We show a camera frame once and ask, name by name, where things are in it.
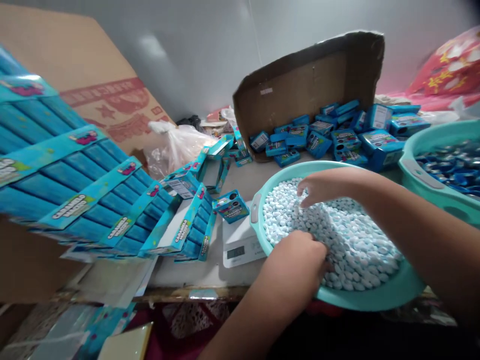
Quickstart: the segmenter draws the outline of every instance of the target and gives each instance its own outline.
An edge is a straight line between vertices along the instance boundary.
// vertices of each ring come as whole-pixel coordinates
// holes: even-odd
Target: teal plastic basin
[[[480,201],[435,180],[415,161],[416,156],[434,151],[437,146],[459,144],[466,139],[480,139],[480,119],[451,122],[417,132],[406,141],[398,164],[403,171],[403,186],[480,229]]]
[[[268,192],[282,181],[304,178],[312,173],[339,167],[357,168],[354,165],[335,161],[302,162],[277,172],[255,194],[250,206],[250,224],[267,256],[273,250],[265,234],[262,213]],[[357,311],[382,311],[399,307],[417,297],[426,287],[408,261],[401,261],[399,267],[399,271],[391,276],[388,282],[377,288],[365,291],[346,291],[322,286],[316,297],[326,303]]]

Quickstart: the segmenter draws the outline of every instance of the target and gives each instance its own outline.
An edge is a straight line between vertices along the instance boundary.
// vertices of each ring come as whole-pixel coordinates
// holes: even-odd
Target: white wall
[[[401,91],[432,51],[480,23],[469,0],[0,1],[95,18],[174,120],[205,116],[258,67],[356,29],[385,34],[377,92]]]

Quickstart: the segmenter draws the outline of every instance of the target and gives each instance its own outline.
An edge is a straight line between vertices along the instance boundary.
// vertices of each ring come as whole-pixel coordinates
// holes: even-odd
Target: child's hand
[[[313,204],[349,196],[352,186],[375,173],[354,167],[337,167],[313,173],[298,184],[297,196],[308,189],[308,196],[301,202],[302,208]]]
[[[273,248],[250,290],[293,320],[319,290],[330,265],[325,262],[327,253],[326,245],[312,234],[295,230]]]

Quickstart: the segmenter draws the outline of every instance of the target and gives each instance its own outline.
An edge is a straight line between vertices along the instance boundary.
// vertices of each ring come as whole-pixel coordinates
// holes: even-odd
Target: red printed cardboard box
[[[141,161],[143,144],[155,136],[148,122],[172,122],[90,17],[0,4],[0,42],[87,122]]]

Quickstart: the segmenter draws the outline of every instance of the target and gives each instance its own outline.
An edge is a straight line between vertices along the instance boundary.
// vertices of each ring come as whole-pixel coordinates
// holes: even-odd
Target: open cardboard box
[[[350,32],[284,56],[246,76],[233,94],[238,129],[244,139],[308,114],[310,122],[320,108],[338,102],[360,101],[367,110],[384,59],[385,39],[373,32]],[[257,162],[271,161],[265,152]]]

